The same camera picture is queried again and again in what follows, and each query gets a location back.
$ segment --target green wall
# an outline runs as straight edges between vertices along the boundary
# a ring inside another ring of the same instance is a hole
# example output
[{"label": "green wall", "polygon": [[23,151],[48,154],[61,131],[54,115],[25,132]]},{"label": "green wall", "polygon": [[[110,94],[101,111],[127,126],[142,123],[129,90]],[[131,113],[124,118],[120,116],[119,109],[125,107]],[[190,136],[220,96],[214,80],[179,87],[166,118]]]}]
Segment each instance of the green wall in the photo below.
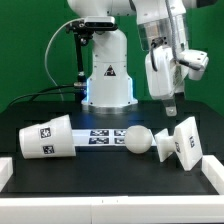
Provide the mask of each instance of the green wall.
[{"label": "green wall", "polygon": [[[44,53],[54,32],[76,18],[66,0],[1,0],[0,6],[0,111],[17,96],[52,86],[44,70]],[[186,80],[186,98],[207,103],[224,115],[224,1],[187,13],[190,46],[209,53],[210,63],[200,82]],[[145,52],[141,51],[136,18],[116,18],[128,37],[128,73],[135,83],[135,96],[149,100],[145,75]],[[91,74],[91,46],[84,50],[85,70]],[[49,69],[58,84],[76,81],[72,34],[61,32],[49,54]],[[39,100],[60,100],[40,97]]]}]

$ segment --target black cable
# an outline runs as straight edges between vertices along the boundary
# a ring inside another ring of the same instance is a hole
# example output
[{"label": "black cable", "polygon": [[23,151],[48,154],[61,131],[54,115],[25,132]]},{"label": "black cable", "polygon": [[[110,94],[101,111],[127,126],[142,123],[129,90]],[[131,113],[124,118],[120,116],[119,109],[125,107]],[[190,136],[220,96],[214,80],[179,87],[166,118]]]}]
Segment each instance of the black cable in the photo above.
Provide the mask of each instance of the black cable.
[{"label": "black cable", "polygon": [[152,40],[150,56],[151,56],[152,68],[155,72],[158,72],[158,68],[155,62],[154,50],[162,45],[163,45],[163,38],[158,37]]},{"label": "black cable", "polygon": [[150,56],[151,56],[151,62],[152,62],[152,68],[155,72],[158,72],[157,66],[156,66],[156,62],[155,62],[155,57],[154,57],[154,49],[155,47],[152,46],[152,49],[150,51]]},{"label": "black cable", "polygon": [[27,95],[23,95],[23,96],[19,96],[17,98],[15,98],[14,100],[12,100],[8,107],[12,106],[16,101],[23,99],[23,98],[27,98],[27,97],[31,97],[31,96],[45,96],[45,95],[58,95],[58,94],[75,94],[74,91],[72,92],[57,92],[57,93],[31,93],[31,94],[27,94]]},{"label": "black cable", "polygon": [[[50,87],[50,88],[47,88],[47,89],[43,89],[43,90],[37,92],[37,94],[38,94],[38,93],[49,92],[49,91],[52,91],[52,90],[64,89],[64,88],[72,88],[72,87],[74,88],[74,84],[54,86],[54,87]],[[31,97],[31,98],[29,99],[29,101],[33,101],[33,100],[36,99],[37,97],[38,97],[38,95],[35,95],[35,96]]]}]

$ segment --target white ball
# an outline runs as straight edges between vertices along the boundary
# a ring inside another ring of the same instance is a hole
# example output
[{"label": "white ball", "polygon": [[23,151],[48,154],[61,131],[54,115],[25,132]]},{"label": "white ball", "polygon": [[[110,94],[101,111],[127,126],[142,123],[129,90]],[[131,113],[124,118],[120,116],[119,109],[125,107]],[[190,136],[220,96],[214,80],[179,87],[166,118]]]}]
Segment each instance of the white ball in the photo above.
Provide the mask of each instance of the white ball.
[{"label": "white ball", "polygon": [[131,126],[126,131],[124,142],[131,152],[136,154],[144,153],[152,145],[152,133],[143,126]]}]

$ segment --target black tabletop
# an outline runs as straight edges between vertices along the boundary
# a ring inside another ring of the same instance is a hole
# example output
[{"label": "black tabletop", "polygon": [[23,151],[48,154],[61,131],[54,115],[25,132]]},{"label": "black tabletop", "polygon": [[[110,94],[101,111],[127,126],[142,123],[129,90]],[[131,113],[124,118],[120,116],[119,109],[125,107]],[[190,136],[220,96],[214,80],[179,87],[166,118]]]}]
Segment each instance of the black tabletop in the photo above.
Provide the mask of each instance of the black tabletop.
[{"label": "black tabletop", "polygon": [[0,114],[0,157],[13,157],[14,174],[0,197],[150,196],[217,194],[201,172],[201,161],[189,172],[173,154],[159,162],[156,147],[141,155],[125,147],[77,147],[77,156],[31,159],[22,156],[21,128],[69,114],[73,129],[126,129],[143,125],[153,134],[195,116],[204,155],[224,161],[224,119],[208,106],[177,100],[178,115],[167,117],[161,102],[139,102],[120,115],[84,113],[74,102],[22,102]]}]

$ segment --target white cup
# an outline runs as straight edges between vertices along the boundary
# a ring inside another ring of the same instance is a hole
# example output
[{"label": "white cup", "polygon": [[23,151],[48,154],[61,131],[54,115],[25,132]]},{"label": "white cup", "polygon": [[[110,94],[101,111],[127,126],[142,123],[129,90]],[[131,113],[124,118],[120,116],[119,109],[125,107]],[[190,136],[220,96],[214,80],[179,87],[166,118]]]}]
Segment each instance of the white cup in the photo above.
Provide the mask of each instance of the white cup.
[{"label": "white cup", "polygon": [[25,159],[76,155],[68,115],[21,129],[19,140]]}]

